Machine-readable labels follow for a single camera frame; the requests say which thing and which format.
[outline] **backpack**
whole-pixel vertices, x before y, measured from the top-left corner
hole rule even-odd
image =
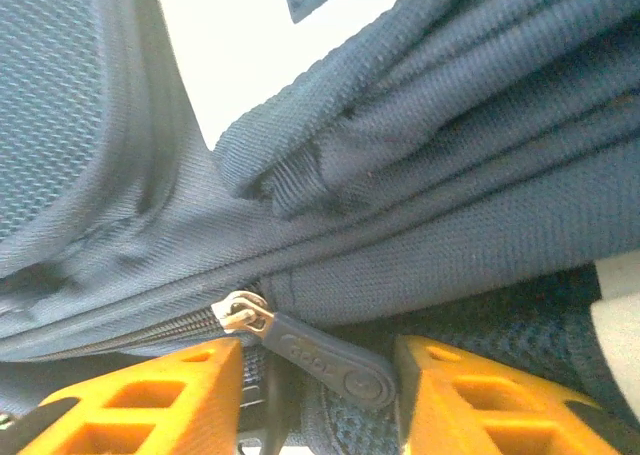
[[[590,264],[640,246],[640,0],[398,0],[213,152],[158,0],[1,1],[1,410],[227,336],[210,307],[236,290],[383,377],[388,334],[464,338],[450,317],[482,307],[500,333],[516,314],[566,338],[558,314],[585,333],[595,298],[557,294],[597,293]],[[541,284],[537,320],[519,293]],[[240,336],[253,383],[264,351]],[[589,340],[577,372],[606,372]],[[393,433],[384,407],[305,383],[304,413]]]

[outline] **orange plastic object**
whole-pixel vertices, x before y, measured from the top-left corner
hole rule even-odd
[[[565,406],[588,397],[422,337],[399,337],[405,455],[614,455]]]
[[[207,342],[54,393],[80,402],[21,455],[231,455],[242,397],[235,339]]]

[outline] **mesh padding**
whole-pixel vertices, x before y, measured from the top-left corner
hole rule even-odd
[[[92,158],[101,66],[92,0],[0,0],[0,241]]]

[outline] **metal zipper slider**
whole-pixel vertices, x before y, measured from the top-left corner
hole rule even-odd
[[[266,348],[363,408],[381,409],[395,399],[395,371],[384,357],[273,313],[260,295],[233,292],[211,308],[226,333],[254,333]]]

